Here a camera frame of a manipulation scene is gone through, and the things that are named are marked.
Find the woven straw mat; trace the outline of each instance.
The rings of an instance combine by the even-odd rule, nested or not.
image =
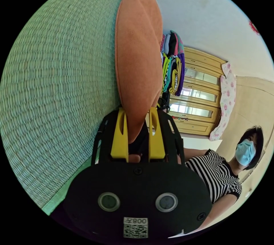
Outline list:
[[[43,208],[90,158],[119,106],[114,64],[121,0],[48,0],[16,39],[0,84],[1,136],[19,182]]]

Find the yellow clamp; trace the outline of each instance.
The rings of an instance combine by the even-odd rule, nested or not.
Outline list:
[[[157,108],[151,107],[149,110],[149,160],[163,159],[165,155]],[[114,159],[125,159],[126,162],[128,162],[128,129],[126,113],[123,108],[119,108],[111,156]]]

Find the green mat edge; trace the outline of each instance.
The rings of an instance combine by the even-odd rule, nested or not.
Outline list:
[[[100,151],[100,147],[97,150],[95,162],[97,162],[99,159],[99,151]],[[84,164],[82,164],[82,166],[71,176],[71,178],[62,186],[62,188],[42,208],[43,212],[45,212],[49,216],[57,208],[57,206],[65,199],[71,182],[80,172],[82,172],[84,169],[91,166],[90,163],[91,163],[91,157]]]

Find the blue surgical mask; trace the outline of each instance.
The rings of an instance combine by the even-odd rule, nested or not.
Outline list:
[[[235,152],[235,158],[243,165],[247,166],[252,161],[256,153],[253,141],[245,139],[243,142],[237,145]]]

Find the short black hair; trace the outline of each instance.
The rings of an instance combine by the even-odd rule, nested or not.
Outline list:
[[[240,144],[245,139],[248,139],[253,134],[257,134],[256,153],[254,158],[251,160],[250,164],[244,170],[250,170],[254,168],[258,163],[263,151],[263,130],[261,126],[253,126],[252,128],[246,130],[238,144]]]

